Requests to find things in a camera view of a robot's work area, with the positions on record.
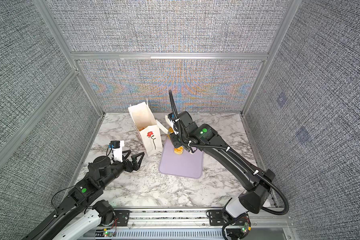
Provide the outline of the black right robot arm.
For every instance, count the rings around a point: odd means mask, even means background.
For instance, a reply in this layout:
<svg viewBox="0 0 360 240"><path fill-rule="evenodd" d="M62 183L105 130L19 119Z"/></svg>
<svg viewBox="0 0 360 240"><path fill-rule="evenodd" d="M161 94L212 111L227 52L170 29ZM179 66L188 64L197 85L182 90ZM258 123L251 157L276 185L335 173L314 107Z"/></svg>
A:
<svg viewBox="0 0 360 240"><path fill-rule="evenodd" d="M184 111L178 113L172 91L169 91L172 113L168 119L173 128L170 139L175 148L183 147L189 153L201 151L217 160L241 183L245 191L230 199L223 207L222 236L225 240L241 240L250 231L249 213L265 211L272 215L283 216L289 212L290 205L283 192L273 184L274 172L251 164L231 148L221 135L208 124L197 126L191 115ZM281 211L264 207L272 191L283 201Z"/></svg>

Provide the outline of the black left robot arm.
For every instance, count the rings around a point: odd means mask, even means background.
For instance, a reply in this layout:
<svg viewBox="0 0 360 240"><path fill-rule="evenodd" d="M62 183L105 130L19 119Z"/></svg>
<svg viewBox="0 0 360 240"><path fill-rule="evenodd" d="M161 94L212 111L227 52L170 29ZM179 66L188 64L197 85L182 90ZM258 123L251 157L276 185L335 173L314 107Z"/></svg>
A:
<svg viewBox="0 0 360 240"><path fill-rule="evenodd" d="M35 227L25 240L51 240L63 230L63 228L77 215L87 209L94 210L94 217L100 218L102 225L108 225L117 218L114 208L108 201L95 202L103 193L107 185L118 178L123 172L131 173L141 167L144 152L131 156L131 151L122 152L123 161L113 161L108 156L97 157L88 165L89 171L84 178L74 186L68 187L68 195L56 207L54 211Z"/></svg>

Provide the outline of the white paper bag with rose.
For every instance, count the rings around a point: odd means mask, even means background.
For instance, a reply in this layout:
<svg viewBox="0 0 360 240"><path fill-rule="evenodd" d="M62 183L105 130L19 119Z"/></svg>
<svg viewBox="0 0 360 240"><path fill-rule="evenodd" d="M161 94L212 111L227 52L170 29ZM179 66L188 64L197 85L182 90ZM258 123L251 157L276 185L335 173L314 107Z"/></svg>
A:
<svg viewBox="0 0 360 240"><path fill-rule="evenodd" d="M129 106L128 111L148 156L163 150L160 128L146 102Z"/></svg>

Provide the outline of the striped long bread roll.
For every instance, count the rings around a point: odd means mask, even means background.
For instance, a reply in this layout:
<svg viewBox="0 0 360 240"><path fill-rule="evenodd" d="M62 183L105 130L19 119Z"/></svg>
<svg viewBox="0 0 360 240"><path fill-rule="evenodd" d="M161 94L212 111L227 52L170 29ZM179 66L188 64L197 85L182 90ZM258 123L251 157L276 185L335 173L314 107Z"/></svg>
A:
<svg viewBox="0 0 360 240"><path fill-rule="evenodd" d="M184 148L183 147L179 147L179 148L176 148L174 149L174 153L177 154L177 155L181 155L184 151Z"/></svg>

